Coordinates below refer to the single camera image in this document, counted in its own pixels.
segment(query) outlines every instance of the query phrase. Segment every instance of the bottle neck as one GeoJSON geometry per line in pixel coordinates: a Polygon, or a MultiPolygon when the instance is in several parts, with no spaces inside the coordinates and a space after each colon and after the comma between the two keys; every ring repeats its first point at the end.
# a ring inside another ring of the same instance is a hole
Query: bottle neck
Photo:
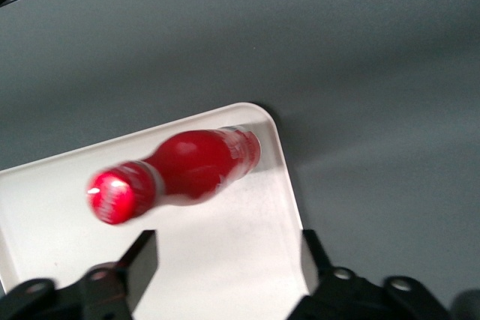
{"type": "Polygon", "coordinates": [[[147,163],[146,160],[137,160],[135,161],[135,163],[143,167],[144,170],[153,179],[154,187],[155,187],[155,200],[158,200],[160,196],[165,195],[165,182],[162,179],[158,170],[156,170],[156,168],[152,164],[147,163]]]}

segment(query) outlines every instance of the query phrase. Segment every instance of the gray surface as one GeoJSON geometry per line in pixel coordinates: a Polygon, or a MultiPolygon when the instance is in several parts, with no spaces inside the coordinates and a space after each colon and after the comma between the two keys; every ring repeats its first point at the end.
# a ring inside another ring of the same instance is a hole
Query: gray surface
{"type": "Polygon", "coordinates": [[[449,304],[480,286],[479,5],[19,1],[0,9],[0,168],[257,102],[333,262],[449,304]]]}

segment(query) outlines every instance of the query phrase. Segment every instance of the bottle cap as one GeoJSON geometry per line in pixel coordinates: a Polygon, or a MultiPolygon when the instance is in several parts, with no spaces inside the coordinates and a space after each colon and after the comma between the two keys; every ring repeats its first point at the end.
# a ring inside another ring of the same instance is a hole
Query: bottle cap
{"type": "Polygon", "coordinates": [[[98,219],[119,224],[150,209],[158,188],[151,167],[132,161],[96,175],[88,186],[87,196],[98,219]]]}

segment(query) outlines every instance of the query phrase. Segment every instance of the red bottle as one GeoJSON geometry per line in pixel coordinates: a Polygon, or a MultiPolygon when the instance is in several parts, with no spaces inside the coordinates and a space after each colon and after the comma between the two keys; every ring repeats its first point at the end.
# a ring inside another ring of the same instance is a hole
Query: red bottle
{"type": "Polygon", "coordinates": [[[105,223],[119,224],[155,206],[162,196],[197,203],[246,175],[260,160],[260,143],[240,127],[192,130],[162,143],[146,159],[100,172],[88,201],[105,223]]]}

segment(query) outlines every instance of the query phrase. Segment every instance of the screw hole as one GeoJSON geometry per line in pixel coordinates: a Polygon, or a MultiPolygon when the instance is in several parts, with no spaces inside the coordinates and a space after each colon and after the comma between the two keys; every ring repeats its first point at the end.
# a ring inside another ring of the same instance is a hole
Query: screw hole
{"type": "Polygon", "coordinates": [[[107,275],[106,271],[100,270],[90,276],[91,281],[103,279],[107,275]]]}
{"type": "Polygon", "coordinates": [[[34,292],[39,292],[41,289],[45,288],[44,283],[38,283],[30,286],[28,289],[26,289],[27,294],[32,294],[34,292]]]}

